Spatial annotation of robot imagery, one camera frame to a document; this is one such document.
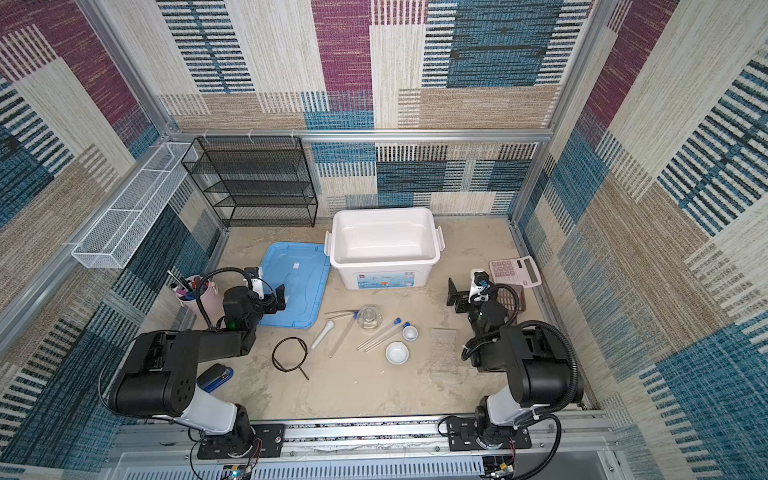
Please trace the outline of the blue-capped test tube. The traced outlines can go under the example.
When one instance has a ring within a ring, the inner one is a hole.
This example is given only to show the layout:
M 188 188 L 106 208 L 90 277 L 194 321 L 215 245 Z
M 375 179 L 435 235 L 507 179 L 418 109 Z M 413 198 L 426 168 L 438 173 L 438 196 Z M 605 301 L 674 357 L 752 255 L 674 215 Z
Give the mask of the blue-capped test tube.
M 384 328 L 381 332 L 377 333 L 373 338 L 366 340 L 362 344 L 360 344 L 357 347 L 358 351 L 366 350 L 373 348 L 375 345 L 379 344 L 381 341 L 388 338 L 390 335 L 395 333 L 399 328 L 402 327 L 402 319 L 397 318 L 392 326 L 388 326 Z
M 410 323 L 409 323 L 409 322 L 406 322 L 406 323 L 404 323 L 404 324 L 402 324 L 402 325 L 397 325 L 397 326 L 396 326 L 396 328 L 395 328 L 394 330 L 392 330 L 392 331 L 391 331 L 391 332 L 389 332 L 389 333 L 386 333 L 386 334 L 385 334 L 383 337 L 381 337 L 381 338 L 377 339 L 377 340 L 376 340 L 376 341 L 374 341 L 374 342 L 373 342 L 371 345 L 369 345 L 369 346 L 365 347 L 365 348 L 363 349 L 364 353 L 369 353 L 369 352 L 371 352 L 372 350 L 376 349 L 376 348 L 377 348 L 379 345 L 383 344 L 383 343 L 384 343 L 386 340 L 388 340 L 388 339 L 392 338 L 392 337 L 393 337 L 393 336 L 395 336 L 395 335 L 401 334 L 401 333 L 402 333 L 402 331 L 403 331 L 405 328 L 409 327 L 409 326 L 410 326 Z

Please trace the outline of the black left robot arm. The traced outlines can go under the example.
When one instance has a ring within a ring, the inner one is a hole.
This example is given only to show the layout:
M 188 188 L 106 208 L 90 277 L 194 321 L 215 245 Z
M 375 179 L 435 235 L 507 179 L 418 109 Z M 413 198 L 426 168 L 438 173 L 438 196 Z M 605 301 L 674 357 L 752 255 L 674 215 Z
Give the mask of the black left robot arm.
M 202 299 L 220 273 L 237 273 L 245 280 L 223 296 L 224 315 L 212 322 Z M 250 353 L 256 330 L 266 315 L 286 308 L 285 286 L 265 280 L 268 291 L 254 290 L 249 270 L 224 267 L 195 283 L 193 296 L 207 324 L 205 330 L 156 330 L 129 340 L 127 358 L 104 399 L 114 414 L 138 419 L 172 421 L 200 433 L 200 459 L 257 459 L 265 441 L 252 426 L 247 409 L 222 401 L 198 385 L 198 364 L 243 357 Z

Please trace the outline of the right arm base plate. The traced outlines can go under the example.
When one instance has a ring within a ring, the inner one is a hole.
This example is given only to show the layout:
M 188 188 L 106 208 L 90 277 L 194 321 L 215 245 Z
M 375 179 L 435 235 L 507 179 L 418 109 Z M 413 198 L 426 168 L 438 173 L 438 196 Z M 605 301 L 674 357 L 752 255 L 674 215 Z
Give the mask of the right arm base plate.
M 529 449 L 530 435 L 522 428 L 486 424 L 474 417 L 448 415 L 438 421 L 437 432 L 451 451 Z

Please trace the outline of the clear test tube rack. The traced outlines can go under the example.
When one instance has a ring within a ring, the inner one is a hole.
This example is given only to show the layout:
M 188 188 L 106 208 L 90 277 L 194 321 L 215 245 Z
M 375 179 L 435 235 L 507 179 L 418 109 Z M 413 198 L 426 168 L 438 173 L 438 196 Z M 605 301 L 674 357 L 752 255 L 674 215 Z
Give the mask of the clear test tube rack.
M 457 331 L 433 328 L 430 332 L 430 373 L 438 379 L 458 374 Z

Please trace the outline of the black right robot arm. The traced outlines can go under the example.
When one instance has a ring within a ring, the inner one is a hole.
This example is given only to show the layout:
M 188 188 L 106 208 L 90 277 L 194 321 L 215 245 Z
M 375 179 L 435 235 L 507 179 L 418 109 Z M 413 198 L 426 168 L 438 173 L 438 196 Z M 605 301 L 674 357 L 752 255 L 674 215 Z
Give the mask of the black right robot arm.
M 485 271 L 475 272 L 465 291 L 448 280 L 446 304 L 467 315 L 473 332 L 461 359 L 480 373 L 506 375 L 506 385 L 482 397 L 472 416 L 449 416 L 438 427 L 452 451 L 528 448 L 528 427 L 581 401 L 573 346 L 544 321 L 518 320 L 521 293 L 520 286 L 492 282 Z

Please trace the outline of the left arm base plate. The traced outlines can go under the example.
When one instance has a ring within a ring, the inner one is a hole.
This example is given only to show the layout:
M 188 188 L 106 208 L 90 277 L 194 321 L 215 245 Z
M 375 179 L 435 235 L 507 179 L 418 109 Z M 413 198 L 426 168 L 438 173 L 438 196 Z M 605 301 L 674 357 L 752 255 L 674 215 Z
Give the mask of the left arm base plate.
M 199 444 L 196 459 L 277 458 L 282 452 L 285 427 L 285 424 L 256 424 L 242 434 L 206 436 Z

